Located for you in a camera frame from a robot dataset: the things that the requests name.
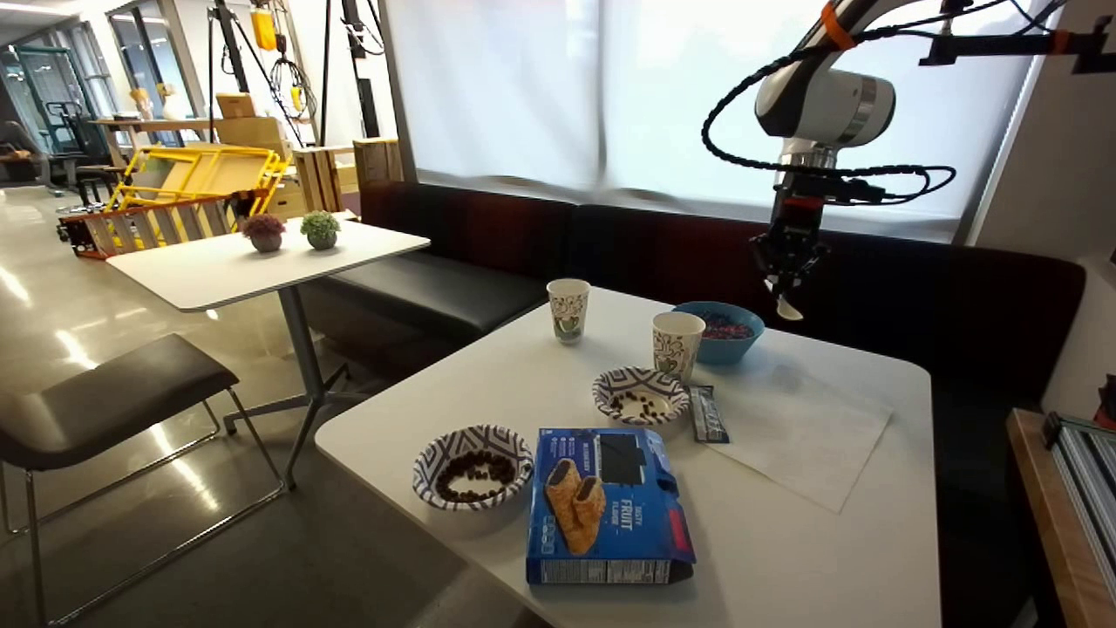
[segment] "potted plant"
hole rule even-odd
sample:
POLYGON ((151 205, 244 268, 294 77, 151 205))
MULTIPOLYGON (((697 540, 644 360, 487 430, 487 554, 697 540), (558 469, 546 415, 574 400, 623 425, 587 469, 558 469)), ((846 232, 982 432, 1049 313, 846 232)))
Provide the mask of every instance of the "potted plant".
POLYGON ((312 251, 335 248, 337 246, 337 232, 340 232, 340 222, 330 213, 307 213, 307 221, 303 221, 303 233, 307 233, 312 251))
POLYGON ((260 254, 273 254, 283 246, 283 222, 276 216, 247 216, 242 232, 260 254))

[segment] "bowl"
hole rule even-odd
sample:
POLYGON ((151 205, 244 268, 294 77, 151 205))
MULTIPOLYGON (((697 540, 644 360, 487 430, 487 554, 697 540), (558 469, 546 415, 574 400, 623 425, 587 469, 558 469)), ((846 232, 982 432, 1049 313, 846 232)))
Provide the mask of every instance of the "bowl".
POLYGON ((417 461, 412 489, 437 510, 479 512, 509 503, 532 472, 532 453, 518 432, 468 425, 432 441, 417 461))
POLYGON ((722 299, 686 299, 677 304, 677 310, 697 313, 705 320, 705 336, 697 347, 697 364, 705 368, 734 368, 768 328, 761 313, 722 299))
POLYGON ((682 415, 689 396, 680 379, 660 370, 608 370, 597 378, 597 410, 627 425, 667 425, 682 415))

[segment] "white cup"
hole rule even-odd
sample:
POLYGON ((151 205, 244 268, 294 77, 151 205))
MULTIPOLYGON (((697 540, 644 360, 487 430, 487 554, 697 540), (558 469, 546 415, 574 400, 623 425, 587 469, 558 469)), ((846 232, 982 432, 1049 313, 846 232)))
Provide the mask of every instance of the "white cup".
POLYGON ((654 349, 651 349, 654 370, 673 379, 689 379, 705 320, 682 310, 667 310, 667 313, 654 313, 651 328, 654 328, 654 349))
POLYGON ((546 296, 551 296, 558 343, 579 343, 587 330, 588 284, 587 279, 551 279, 546 296))

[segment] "white curtain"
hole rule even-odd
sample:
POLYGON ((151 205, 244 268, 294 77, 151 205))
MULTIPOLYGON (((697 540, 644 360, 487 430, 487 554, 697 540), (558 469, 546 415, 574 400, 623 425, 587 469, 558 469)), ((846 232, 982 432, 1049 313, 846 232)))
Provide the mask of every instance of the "white curtain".
POLYGON ((390 0, 388 13, 422 182, 597 186, 594 0, 390 0))
MULTIPOLYGON (((505 176, 615 205, 768 221, 774 176, 716 160, 702 123, 734 79, 793 54, 819 11, 822 0, 396 0, 422 182, 490 189, 505 176)), ((880 26, 930 13, 939 0, 919 0, 880 26)), ((954 34, 1019 29, 1012 5, 954 22, 954 34)), ((953 163, 959 179, 906 205, 825 208, 825 228, 947 242, 976 204, 1031 61, 919 66, 923 54, 923 37, 890 37, 839 56, 839 69, 884 77, 899 99, 890 132, 839 163, 953 163)), ((777 160, 782 141, 758 127, 754 94, 718 119, 716 141, 777 160)))

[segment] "napkin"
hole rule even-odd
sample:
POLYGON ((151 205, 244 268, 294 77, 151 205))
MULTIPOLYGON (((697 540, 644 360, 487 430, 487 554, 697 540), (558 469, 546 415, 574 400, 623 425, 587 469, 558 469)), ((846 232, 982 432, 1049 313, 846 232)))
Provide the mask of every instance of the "napkin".
POLYGON ((831 379, 839 378, 796 368, 746 372, 741 386, 718 391, 733 444, 716 450, 839 512, 891 411, 831 379))

